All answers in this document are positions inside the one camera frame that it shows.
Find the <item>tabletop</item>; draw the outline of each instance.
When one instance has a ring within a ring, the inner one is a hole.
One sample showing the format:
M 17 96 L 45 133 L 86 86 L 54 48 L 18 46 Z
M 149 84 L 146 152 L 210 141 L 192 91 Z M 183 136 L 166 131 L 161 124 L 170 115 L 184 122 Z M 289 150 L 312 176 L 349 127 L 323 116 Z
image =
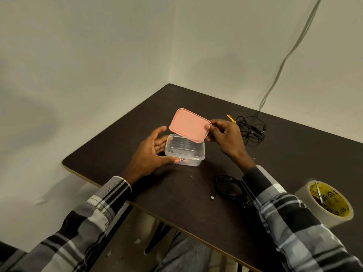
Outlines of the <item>tabletop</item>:
M 169 126 L 179 108 L 207 119 L 228 120 L 227 114 L 261 119 L 266 124 L 266 138 L 258 145 L 248 143 L 248 153 L 287 192 L 296 192 L 312 177 L 339 190 L 350 201 L 355 216 L 332 228 L 332 232 L 350 253 L 363 259 L 359 189 L 363 144 L 347 138 L 167 84 L 66 157 L 63 165 L 102 186 L 123 172 L 152 130 Z M 213 177 L 218 174 L 242 177 L 218 145 L 206 143 L 206 158 L 200 166 L 166 165 L 157 169 L 133 186 L 130 203 L 252 270 L 281 269 L 264 229 L 253 215 L 218 194 L 213 201 L 210 199 Z

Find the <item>left hand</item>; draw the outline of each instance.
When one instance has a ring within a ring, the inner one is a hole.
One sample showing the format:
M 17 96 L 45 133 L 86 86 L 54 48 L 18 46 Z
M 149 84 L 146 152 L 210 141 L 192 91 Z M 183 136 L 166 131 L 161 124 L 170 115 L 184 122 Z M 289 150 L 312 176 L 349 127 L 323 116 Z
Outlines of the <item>left hand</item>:
M 179 163 L 179 158 L 169 156 L 161 157 L 157 155 L 165 149 L 168 136 L 157 138 L 165 130 L 166 126 L 157 128 L 139 145 L 129 165 L 122 174 L 122 177 L 130 185 L 134 184 L 139 178 L 152 174 L 157 168 L 165 164 Z

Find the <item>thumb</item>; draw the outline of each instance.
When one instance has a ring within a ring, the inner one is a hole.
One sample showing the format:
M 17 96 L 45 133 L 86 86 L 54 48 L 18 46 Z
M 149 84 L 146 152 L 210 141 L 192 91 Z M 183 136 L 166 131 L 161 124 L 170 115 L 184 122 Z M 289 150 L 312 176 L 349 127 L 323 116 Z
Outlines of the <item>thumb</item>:
M 214 127 L 213 125 L 211 125 L 211 127 L 209 128 L 209 132 L 214 136 L 217 142 L 222 137 L 221 131 L 217 127 Z
M 174 163 L 179 163 L 180 162 L 179 158 L 177 158 L 177 157 L 164 156 L 164 157 L 160 157 L 160 158 L 161 158 L 162 165 L 174 164 Z

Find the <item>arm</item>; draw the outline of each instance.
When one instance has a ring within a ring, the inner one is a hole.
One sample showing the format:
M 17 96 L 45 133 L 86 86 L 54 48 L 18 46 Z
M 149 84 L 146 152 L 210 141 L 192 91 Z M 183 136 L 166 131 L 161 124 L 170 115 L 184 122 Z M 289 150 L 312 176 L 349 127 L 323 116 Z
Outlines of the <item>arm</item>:
M 245 150 L 238 126 L 211 120 L 206 138 L 243 171 L 242 185 L 260 214 L 276 250 L 290 271 L 363 271 L 360 261 L 349 254 L 339 239 L 296 196 L 256 165 Z
M 12 271 L 84 271 L 106 236 L 107 228 L 131 194 L 131 186 L 158 167 L 179 159 L 160 157 L 167 136 L 157 139 L 160 127 L 144 140 L 124 173 L 111 178 L 87 202 L 65 218 L 57 233 L 38 244 Z

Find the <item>plaid shirt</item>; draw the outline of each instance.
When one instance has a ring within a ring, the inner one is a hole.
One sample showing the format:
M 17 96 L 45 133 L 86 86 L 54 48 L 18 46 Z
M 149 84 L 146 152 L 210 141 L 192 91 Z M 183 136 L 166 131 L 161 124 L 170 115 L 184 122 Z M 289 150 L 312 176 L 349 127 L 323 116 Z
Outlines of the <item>plaid shirt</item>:
M 242 184 L 281 254 L 287 271 L 363 271 L 333 233 L 296 196 L 288 194 L 261 166 Z M 42 241 L 12 271 L 85 271 L 115 214 L 131 193 L 130 185 L 113 177 L 86 203 L 67 215 L 61 229 Z

